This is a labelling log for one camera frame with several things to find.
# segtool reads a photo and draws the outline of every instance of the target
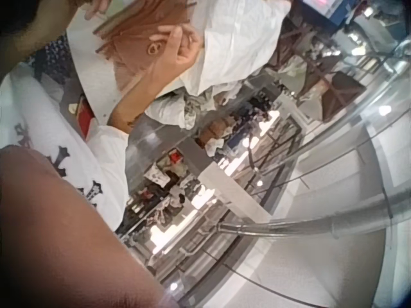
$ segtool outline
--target forearm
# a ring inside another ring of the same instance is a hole
[[[140,82],[118,103],[107,124],[130,133],[134,121],[144,113],[165,86],[158,78],[154,78],[152,70],[147,71]]]

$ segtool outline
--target hand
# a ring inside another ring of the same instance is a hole
[[[153,82],[165,87],[194,65],[203,43],[201,36],[189,24],[159,26],[158,29],[160,34],[152,35],[150,40],[165,40],[167,44],[149,74],[152,74]]]
[[[85,19],[92,19],[97,12],[104,14],[109,9],[112,0],[92,0],[91,7],[85,13]]]

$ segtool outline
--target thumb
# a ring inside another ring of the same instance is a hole
[[[182,41],[182,28],[177,26],[171,32],[170,37],[168,38],[166,49],[164,50],[164,55],[167,58],[177,58],[179,54],[179,49]]]

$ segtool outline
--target brown garment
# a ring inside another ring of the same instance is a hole
[[[188,22],[189,7],[187,0],[137,0],[94,32],[105,41],[96,52],[114,62],[119,90],[163,53],[166,43],[149,39],[158,26]]]

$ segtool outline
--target patterned fabric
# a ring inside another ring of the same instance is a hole
[[[67,34],[31,55],[27,62],[34,68],[34,76],[38,81],[42,74],[46,74],[57,83],[65,85],[74,71]]]

